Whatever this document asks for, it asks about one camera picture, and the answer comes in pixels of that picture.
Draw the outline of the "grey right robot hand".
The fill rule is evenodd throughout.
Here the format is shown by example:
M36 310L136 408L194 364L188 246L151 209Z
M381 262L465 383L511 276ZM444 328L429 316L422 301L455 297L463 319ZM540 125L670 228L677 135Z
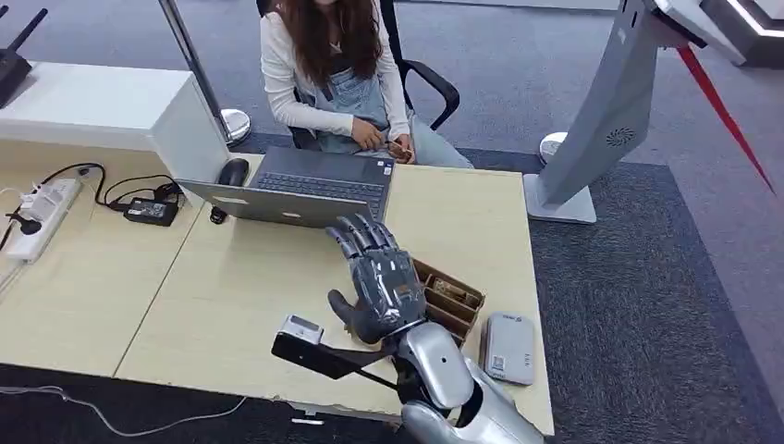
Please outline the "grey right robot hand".
M423 284L384 224L361 214L340 216L325 232L343 252L357 294L354 304L339 290L330 290L327 300L360 341L375 344L424 320Z

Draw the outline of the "person's left hand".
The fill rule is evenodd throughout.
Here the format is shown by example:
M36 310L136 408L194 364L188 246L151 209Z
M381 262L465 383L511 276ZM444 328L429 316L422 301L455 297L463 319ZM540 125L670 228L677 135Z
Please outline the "person's left hand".
M389 140L387 142L387 150L398 163L415 163L416 152L414 144L408 134L401 134L395 140Z

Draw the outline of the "person's right hand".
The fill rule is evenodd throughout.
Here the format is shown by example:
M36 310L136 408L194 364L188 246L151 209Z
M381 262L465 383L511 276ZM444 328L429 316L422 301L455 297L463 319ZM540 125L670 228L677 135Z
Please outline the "person's right hand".
M386 136L375 125L357 117L352 119L351 138L364 151L383 148L386 143Z

